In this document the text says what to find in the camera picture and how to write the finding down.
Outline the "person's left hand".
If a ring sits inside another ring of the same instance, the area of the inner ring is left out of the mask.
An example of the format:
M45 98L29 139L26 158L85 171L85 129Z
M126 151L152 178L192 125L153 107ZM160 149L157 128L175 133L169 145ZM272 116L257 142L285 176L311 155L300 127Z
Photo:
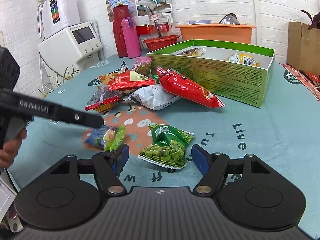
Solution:
M15 157L18 155L18 150L21 147L22 141L27 137L27 130L24 128L20 131L17 137L13 140L7 141L0 152L0 167L9 168L13 163Z

